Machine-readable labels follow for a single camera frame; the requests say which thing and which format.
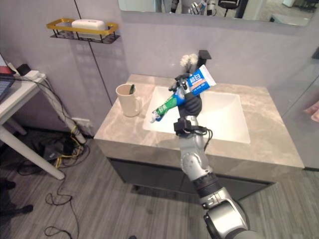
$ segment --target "bathroom vanity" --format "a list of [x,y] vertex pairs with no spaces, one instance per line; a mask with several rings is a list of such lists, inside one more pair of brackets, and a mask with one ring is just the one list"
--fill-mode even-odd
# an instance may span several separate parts
[[[163,122],[149,123],[155,105],[171,94],[164,89],[173,81],[131,75],[128,83],[135,84],[142,99],[140,114],[124,116],[117,99],[94,139],[124,182],[195,193],[180,169],[173,131],[178,110],[168,112]],[[233,198],[241,199],[304,168],[266,88],[217,83],[201,97],[198,122],[214,132],[206,155]]]

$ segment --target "ceramic mug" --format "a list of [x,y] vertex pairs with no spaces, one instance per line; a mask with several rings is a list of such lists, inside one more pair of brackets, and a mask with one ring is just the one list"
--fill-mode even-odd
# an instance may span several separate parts
[[130,89],[132,84],[122,84],[116,88],[116,94],[118,95],[123,114],[127,117],[134,117],[140,113],[142,101],[140,97],[136,97],[134,92],[130,95]]

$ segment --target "toothpaste tube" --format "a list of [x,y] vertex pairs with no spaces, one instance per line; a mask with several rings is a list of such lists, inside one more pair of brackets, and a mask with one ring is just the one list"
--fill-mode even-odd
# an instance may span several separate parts
[[[215,86],[216,82],[209,74],[207,68],[205,65],[202,65],[200,68],[198,68],[193,75],[191,75],[187,79],[187,83],[189,86],[190,91],[193,92],[195,96],[198,96],[203,91],[207,90],[211,86]],[[180,106],[185,102],[185,97],[183,92],[180,88],[177,89],[177,91],[169,97],[163,105],[158,107],[156,110],[152,112],[152,119],[151,123],[155,121],[160,121],[163,116],[167,113],[168,110]]]

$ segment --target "gold wall shelf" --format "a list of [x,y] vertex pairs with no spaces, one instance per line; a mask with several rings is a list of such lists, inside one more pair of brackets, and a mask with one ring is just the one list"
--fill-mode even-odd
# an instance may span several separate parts
[[[71,40],[111,44],[117,38],[120,37],[119,35],[115,34],[115,31],[118,29],[118,25],[113,22],[108,22],[106,24],[108,27],[108,30],[94,30],[94,29],[76,28],[76,27],[65,26],[65,25],[57,25],[60,23],[71,25],[73,21],[74,19],[71,19],[71,18],[60,18],[58,20],[48,23],[46,27],[53,30],[54,35],[52,35],[51,37],[54,37],[54,38],[64,38],[64,39],[71,39]],[[90,36],[84,37],[81,33],[91,34],[92,37]],[[100,39],[93,37],[94,34],[96,34],[97,36],[99,35]]]

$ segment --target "soap bar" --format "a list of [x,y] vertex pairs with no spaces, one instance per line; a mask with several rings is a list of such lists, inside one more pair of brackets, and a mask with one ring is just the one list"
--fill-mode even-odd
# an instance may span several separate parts
[[79,19],[72,22],[72,27],[85,28],[92,30],[105,30],[106,25],[103,21],[92,19]]
[[[91,29],[91,30],[106,30],[106,25],[103,21],[92,20],[92,19],[75,20],[72,22],[72,27]],[[98,35],[98,34],[78,32],[78,35],[79,35],[79,37],[100,40],[100,35]]]

